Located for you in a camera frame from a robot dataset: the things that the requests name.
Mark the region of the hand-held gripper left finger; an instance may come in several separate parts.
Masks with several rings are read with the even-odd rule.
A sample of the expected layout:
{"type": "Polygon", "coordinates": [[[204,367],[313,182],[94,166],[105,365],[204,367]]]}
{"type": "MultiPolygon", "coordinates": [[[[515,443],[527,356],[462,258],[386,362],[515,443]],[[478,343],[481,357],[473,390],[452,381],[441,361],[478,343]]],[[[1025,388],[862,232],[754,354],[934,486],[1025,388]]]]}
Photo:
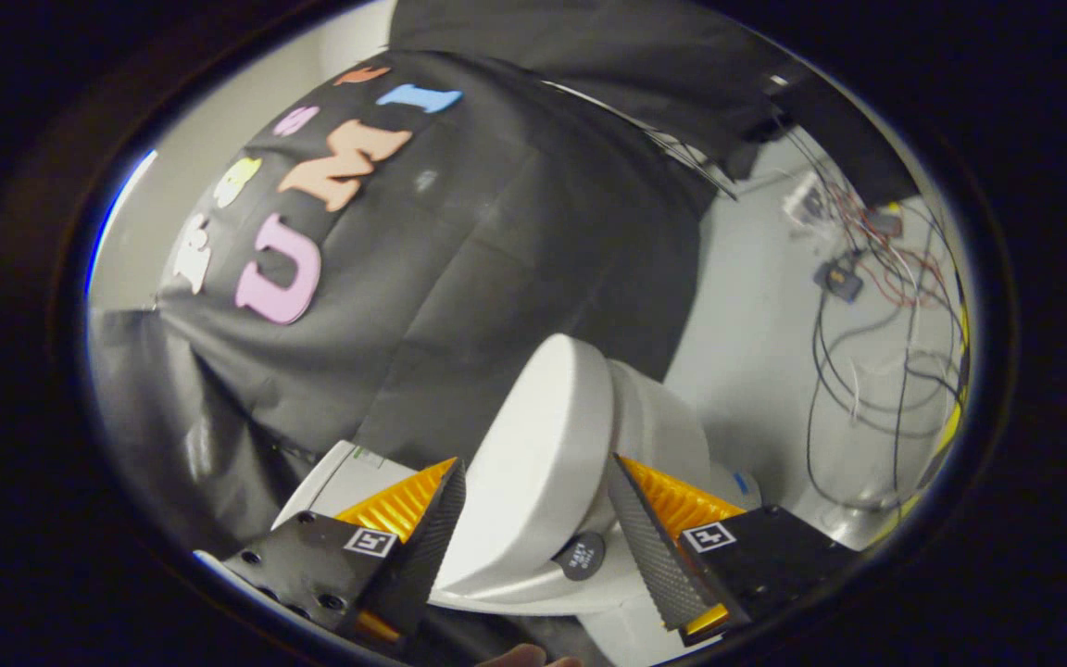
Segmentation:
{"type": "Polygon", "coordinates": [[[466,499],[446,459],[347,510],[300,510],[221,559],[220,577],[289,621],[401,649],[426,615],[466,499]]]}

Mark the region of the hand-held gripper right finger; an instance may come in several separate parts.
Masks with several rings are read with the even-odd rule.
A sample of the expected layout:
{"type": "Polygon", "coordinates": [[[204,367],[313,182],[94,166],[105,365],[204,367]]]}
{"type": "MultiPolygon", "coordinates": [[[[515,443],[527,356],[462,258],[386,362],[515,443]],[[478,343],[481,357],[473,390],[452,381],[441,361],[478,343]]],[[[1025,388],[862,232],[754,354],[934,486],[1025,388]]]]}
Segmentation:
{"type": "Polygon", "coordinates": [[[860,557],[782,507],[742,510],[618,452],[606,481],[660,624],[688,647],[770,620],[860,557]]]}

